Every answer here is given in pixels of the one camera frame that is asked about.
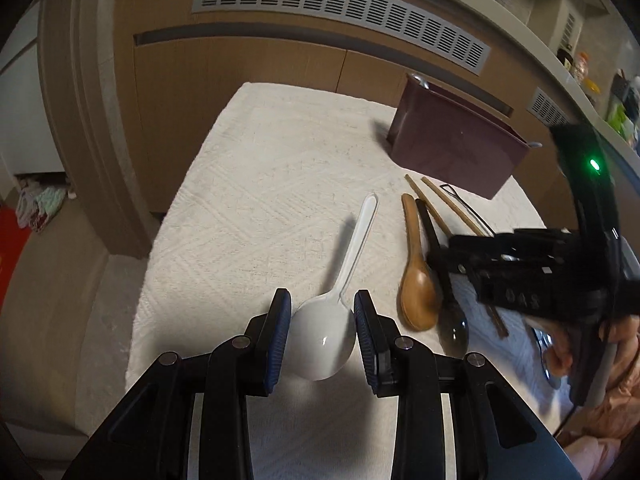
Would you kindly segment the right hand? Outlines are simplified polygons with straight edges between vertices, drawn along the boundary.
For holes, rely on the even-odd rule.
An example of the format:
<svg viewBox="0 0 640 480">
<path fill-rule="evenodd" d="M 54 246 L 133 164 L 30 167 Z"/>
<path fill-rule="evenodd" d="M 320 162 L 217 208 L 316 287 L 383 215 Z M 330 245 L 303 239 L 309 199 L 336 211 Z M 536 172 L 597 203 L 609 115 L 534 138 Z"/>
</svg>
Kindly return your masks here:
<svg viewBox="0 0 640 480">
<path fill-rule="evenodd" d="M 585 405 L 567 419 L 559 440 L 580 437 L 624 440 L 639 426 L 639 318 L 627 315 L 608 321 L 578 344 L 565 324 L 541 320 L 552 345 L 544 352 L 551 374 L 568 376 L 570 385 L 587 388 Z"/>
</svg>

